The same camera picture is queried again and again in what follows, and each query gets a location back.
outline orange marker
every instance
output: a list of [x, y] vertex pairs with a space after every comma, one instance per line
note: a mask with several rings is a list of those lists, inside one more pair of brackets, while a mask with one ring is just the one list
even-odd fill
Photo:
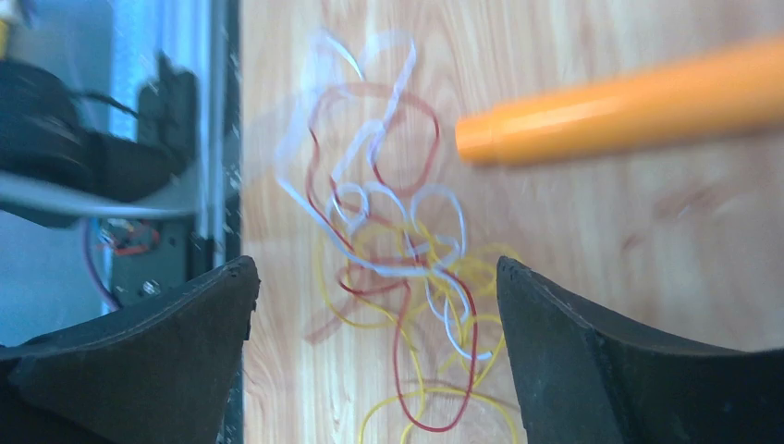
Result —
[[784, 37], [460, 120], [458, 153], [533, 164], [784, 123]]

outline orange cap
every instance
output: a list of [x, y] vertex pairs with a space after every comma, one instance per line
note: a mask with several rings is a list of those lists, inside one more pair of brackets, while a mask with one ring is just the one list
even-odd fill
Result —
[[784, 37], [556, 92], [455, 127], [477, 163], [532, 164], [784, 122]]

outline purple cable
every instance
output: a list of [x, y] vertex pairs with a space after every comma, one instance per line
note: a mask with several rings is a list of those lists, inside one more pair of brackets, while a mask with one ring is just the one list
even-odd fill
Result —
[[101, 277], [98, 276], [98, 270], [95, 269], [95, 262], [92, 260], [92, 254], [90, 252], [90, 235], [92, 233], [90, 219], [84, 219], [82, 226], [81, 253], [84, 256], [84, 262], [87, 266], [87, 271], [90, 274], [90, 280], [98, 292], [101, 293], [101, 299], [104, 300], [104, 303], [109, 307], [109, 310], [115, 312], [120, 308], [119, 301], [111, 291], [106, 289], [104, 283], [101, 282]]

